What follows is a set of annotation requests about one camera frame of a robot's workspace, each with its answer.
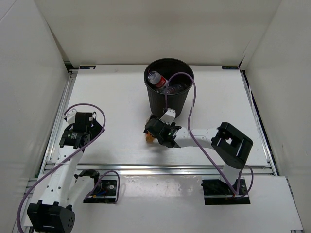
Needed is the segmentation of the crushed clear blue bottle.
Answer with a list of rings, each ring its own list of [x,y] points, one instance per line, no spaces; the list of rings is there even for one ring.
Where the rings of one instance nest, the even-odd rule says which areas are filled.
[[[156,92],[166,95],[177,94],[184,91],[187,88],[185,84],[173,84],[162,89],[156,89]]]

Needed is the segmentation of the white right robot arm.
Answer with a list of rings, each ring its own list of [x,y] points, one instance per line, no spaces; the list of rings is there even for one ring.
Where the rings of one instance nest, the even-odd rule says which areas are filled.
[[[219,190],[224,194],[236,188],[236,180],[241,176],[253,141],[228,122],[213,129],[192,129],[176,126],[175,122],[166,123],[151,115],[144,128],[145,134],[157,139],[159,144],[168,148],[198,147],[220,173]],[[224,161],[223,169],[208,155],[205,148],[214,150]]]

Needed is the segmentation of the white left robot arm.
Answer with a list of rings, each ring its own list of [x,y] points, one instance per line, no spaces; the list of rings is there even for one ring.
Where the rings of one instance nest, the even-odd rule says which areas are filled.
[[[49,175],[50,180],[37,203],[31,203],[27,215],[38,233],[70,233],[75,223],[73,205],[86,194],[101,191],[102,182],[91,175],[80,178],[76,173],[84,146],[103,130],[95,112],[71,110],[65,121],[59,142],[57,161]]]

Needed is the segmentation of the orange juice bottle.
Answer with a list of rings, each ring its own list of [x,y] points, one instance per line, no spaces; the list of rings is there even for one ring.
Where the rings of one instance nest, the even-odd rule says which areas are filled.
[[[147,143],[153,143],[154,141],[154,137],[150,134],[149,131],[147,131],[147,133],[145,134],[145,140]]]

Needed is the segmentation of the red label water bottle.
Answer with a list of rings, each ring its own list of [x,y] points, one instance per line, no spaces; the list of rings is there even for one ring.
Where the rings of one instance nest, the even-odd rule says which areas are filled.
[[[158,89],[165,88],[168,83],[168,80],[157,71],[149,71],[147,81]]]

